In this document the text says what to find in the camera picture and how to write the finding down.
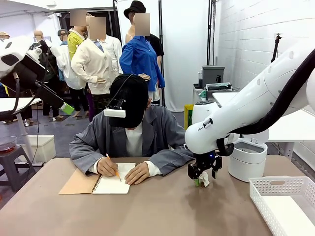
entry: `brown table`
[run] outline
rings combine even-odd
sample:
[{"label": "brown table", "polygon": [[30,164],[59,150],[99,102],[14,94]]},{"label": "brown table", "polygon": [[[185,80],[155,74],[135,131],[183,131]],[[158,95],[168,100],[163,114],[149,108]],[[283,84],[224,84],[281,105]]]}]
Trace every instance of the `brown table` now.
[{"label": "brown table", "polygon": [[[117,158],[116,162],[142,162]],[[127,195],[58,195],[75,167],[49,161],[0,211],[1,236],[268,236],[249,197],[231,177],[228,158],[207,188],[195,187],[187,165],[130,187]],[[287,158],[269,156],[266,176],[303,176]]]}]

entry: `gray plastic stool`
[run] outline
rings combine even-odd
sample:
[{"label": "gray plastic stool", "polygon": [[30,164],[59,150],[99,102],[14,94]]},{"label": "gray plastic stool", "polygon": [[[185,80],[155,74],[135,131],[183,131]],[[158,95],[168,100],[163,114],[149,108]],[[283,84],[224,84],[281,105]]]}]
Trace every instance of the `gray plastic stool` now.
[{"label": "gray plastic stool", "polygon": [[[23,155],[28,163],[26,164],[15,164],[15,159]],[[0,181],[0,185],[11,185],[12,190],[17,192],[26,181],[25,178],[32,173],[36,173],[34,167],[32,166],[28,156],[20,145],[14,147],[14,149],[7,153],[0,152],[0,165],[3,166],[3,170],[0,171],[0,176],[6,174],[8,181]],[[29,170],[19,174],[18,168],[28,168]]]}]

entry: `spiral notebook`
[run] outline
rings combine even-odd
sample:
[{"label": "spiral notebook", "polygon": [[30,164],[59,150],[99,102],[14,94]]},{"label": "spiral notebook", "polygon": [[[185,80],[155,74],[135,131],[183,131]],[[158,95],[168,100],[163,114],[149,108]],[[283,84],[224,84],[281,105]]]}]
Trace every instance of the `spiral notebook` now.
[{"label": "spiral notebook", "polygon": [[100,175],[94,185],[92,194],[127,194],[130,185],[125,183],[125,176],[128,172],[136,166],[135,163],[118,163],[119,175],[118,176],[105,177]]}]

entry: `white page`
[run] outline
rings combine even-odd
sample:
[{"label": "white page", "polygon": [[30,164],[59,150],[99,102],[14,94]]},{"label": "white page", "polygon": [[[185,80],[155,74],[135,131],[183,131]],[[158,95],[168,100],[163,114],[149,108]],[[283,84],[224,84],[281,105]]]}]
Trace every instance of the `white page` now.
[{"label": "white page", "polygon": [[286,235],[315,235],[315,226],[290,196],[263,197]]},{"label": "white page", "polygon": [[102,176],[98,182],[97,187],[93,191],[93,194],[127,194],[130,185],[125,183],[125,176],[128,172],[136,166],[135,163],[117,163],[119,175],[118,176],[105,177]]}]

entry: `orange pencil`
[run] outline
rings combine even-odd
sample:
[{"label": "orange pencil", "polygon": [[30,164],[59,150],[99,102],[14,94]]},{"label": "orange pencil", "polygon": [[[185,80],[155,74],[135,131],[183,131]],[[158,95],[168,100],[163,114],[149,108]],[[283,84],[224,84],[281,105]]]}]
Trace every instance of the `orange pencil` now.
[{"label": "orange pencil", "polygon": [[118,171],[115,171],[115,172],[116,172],[116,175],[118,176],[118,178],[119,178],[119,180],[120,180],[120,182],[121,182],[121,181],[122,181],[122,179],[120,178],[120,175],[119,175]]}]

